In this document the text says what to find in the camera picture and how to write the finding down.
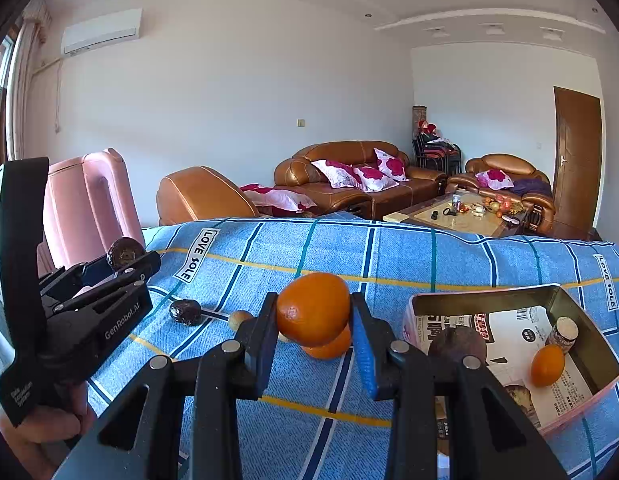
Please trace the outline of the person's left hand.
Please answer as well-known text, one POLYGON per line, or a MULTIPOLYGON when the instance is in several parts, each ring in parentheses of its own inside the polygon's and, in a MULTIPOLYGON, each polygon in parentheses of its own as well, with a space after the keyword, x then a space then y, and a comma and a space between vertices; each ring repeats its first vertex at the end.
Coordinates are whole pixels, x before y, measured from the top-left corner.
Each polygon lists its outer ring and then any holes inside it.
POLYGON ((51 479, 58 468, 44 451, 44 444, 82 436, 97 418, 88 402, 86 382, 73 385, 68 393, 67 408, 37 406, 18 427, 0 405, 0 434, 33 479, 51 479))

